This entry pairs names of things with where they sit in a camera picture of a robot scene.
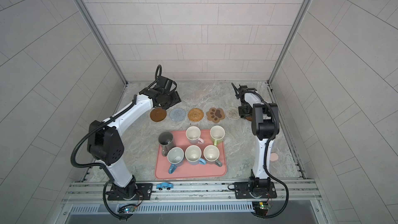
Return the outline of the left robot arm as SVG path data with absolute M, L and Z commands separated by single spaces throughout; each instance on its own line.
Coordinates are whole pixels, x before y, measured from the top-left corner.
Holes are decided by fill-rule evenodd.
M 130 104 L 104 121 L 94 120 L 89 132 L 75 146 L 70 162 L 75 168 L 99 167 L 104 170 L 112 184 L 108 193 L 115 200 L 130 200 L 138 194 L 135 177 L 127 169 L 122 158 L 124 145 L 121 136 L 141 115 L 158 107 L 167 110 L 180 103 L 175 81 L 162 76 L 158 65 L 155 80 L 139 94 L 134 95 Z M 76 161 L 80 147 L 87 143 L 87 151 L 95 158 L 94 163 L 81 164 Z

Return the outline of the blue woven coaster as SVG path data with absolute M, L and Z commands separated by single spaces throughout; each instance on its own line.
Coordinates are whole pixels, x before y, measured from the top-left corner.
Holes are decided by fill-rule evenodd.
M 186 115 L 186 111 L 182 108 L 176 108 L 170 112 L 170 118 L 176 122 L 183 121 Z

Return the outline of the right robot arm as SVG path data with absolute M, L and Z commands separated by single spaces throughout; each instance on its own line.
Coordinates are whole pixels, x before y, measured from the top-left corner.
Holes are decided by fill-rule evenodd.
M 232 85 L 235 96 L 240 100 L 238 108 L 240 118 L 251 118 L 251 129 L 256 137 L 255 162 L 251 170 L 248 186 L 242 192 L 248 192 L 252 198 L 276 198 L 275 177 L 269 175 L 271 149 L 280 131 L 278 105 L 268 103 L 255 88 Z

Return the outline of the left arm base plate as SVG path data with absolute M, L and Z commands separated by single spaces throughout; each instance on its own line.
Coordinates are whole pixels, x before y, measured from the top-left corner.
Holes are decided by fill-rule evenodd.
M 110 201 L 149 200 L 152 194 L 152 184 L 133 183 L 125 188 L 112 184 L 110 190 L 106 190 L 105 194 Z

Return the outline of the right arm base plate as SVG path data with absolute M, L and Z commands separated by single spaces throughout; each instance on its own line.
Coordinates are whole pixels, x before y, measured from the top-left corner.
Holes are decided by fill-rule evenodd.
M 236 199 L 275 199 L 277 198 L 274 184 L 262 183 L 250 185 L 248 182 L 235 182 L 233 184 Z

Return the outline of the cork paw coaster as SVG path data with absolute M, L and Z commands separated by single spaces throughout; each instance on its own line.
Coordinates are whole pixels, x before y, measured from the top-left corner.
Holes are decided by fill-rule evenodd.
M 225 119 L 225 113 L 221 108 L 214 108 L 212 107 L 207 113 L 207 120 L 213 123 L 219 123 L 221 120 Z

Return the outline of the white multicolour woven coaster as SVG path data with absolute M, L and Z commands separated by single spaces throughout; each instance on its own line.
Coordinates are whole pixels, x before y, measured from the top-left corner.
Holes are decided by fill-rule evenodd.
M 226 116 L 230 120 L 240 119 L 239 110 L 237 107 L 230 107 L 226 110 Z

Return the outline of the rattan woven coaster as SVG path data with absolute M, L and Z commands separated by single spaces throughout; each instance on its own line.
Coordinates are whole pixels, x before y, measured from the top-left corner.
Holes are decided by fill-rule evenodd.
M 199 122 L 203 119 L 204 113 L 199 108 L 193 108 L 188 112 L 188 119 L 192 122 Z

